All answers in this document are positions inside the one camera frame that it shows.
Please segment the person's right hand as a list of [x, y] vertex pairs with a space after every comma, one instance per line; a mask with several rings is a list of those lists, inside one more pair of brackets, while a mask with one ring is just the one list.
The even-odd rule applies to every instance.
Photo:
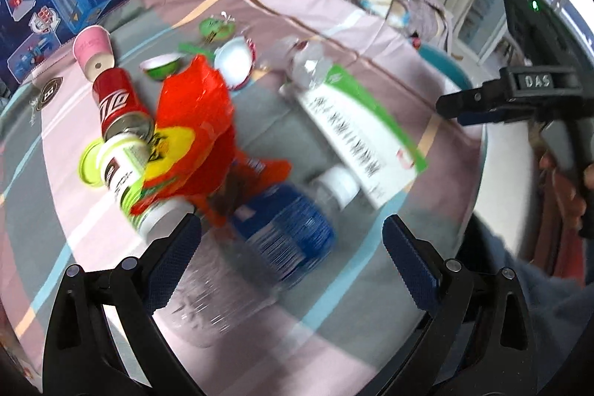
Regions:
[[557, 168], [554, 157], [546, 152], [540, 160], [540, 168], [553, 176], [553, 187], [564, 226], [579, 231], [583, 226], [583, 217], [587, 203], [579, 194], [578, 188]]

